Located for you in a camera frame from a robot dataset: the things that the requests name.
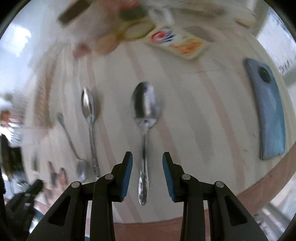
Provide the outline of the long slim metal spoon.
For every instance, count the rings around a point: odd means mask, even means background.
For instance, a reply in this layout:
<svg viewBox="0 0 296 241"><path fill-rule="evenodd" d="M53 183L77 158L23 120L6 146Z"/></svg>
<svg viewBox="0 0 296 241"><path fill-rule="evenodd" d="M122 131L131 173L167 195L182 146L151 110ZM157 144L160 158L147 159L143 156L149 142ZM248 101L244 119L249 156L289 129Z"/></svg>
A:
<svg viewBox="0 0 296 241"><path fill-rule="evenodd" d="M76 165L76 176L81 183L84 183L87 179L87 168L88 168L87 161L84 159L81 159L79 157L79 155L77 154L74 144L71 140L70 134L66 128L66 125L64 122L64 117L63 117L62 113L57 113L57 121L62 126L64 133L66 135L67 141L69 142L69 146L70 146L72 152L74 153L76 159L78 160L77 165Z"/></svg>

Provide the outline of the ornate metal spoon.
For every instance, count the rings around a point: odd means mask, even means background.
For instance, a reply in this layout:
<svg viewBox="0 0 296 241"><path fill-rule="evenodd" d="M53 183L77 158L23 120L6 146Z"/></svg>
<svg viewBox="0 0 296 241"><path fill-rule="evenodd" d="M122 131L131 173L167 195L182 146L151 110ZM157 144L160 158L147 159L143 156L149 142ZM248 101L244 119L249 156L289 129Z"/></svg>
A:
<svg viewBox="0 0 296 241"><path fill-rule="evenodd" d="M94 135L93 135L93 126L96 120L96 106L95 106L95 101L91 91L86 87L83 88L81 92L81 109L82 109L83 116L86 122L88 123L92 166L94 169L95 176L99 178L100 168L98 164Z"/></svg>

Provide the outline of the cat print mat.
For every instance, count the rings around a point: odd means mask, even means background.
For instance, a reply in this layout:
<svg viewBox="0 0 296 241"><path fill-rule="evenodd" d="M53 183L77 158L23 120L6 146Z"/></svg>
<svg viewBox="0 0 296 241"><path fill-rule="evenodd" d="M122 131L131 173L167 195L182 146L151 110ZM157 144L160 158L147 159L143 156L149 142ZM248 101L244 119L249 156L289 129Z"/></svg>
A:
<svg viewBox="0 0 296 241"><path fill-rule="evenodd" d="M44 188L46 204L51 206L69 185L66 169L61 167L55 171L54 164L48 161L49 183Z"/></svg>

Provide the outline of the blue smartphone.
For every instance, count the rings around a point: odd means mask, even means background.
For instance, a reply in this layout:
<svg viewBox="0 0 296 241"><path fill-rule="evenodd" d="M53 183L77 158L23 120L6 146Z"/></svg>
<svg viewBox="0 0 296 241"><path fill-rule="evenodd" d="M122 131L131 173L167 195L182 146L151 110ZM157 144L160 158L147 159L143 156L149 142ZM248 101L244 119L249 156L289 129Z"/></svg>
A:
<svg viewBox="0 0 296 241"><path fill-rule="evenodd" d="M252 85L259 120L259 156L269 160L285 152L285 115L280 91L271 68L246 58L244 68Z"/></svg>

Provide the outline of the small orange seasoning packet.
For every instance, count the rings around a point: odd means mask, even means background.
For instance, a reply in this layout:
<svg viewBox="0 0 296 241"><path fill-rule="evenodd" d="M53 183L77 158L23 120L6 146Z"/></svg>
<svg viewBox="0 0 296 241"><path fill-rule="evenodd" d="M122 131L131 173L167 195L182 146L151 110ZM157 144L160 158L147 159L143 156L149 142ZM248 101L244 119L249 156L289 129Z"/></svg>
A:
<svg viewBox="0 0 296 241"><path fill-rule="evenodd" d="M187 60L196 58L209 45L206 40L171 25L156 27L144 41Z"/></svg>

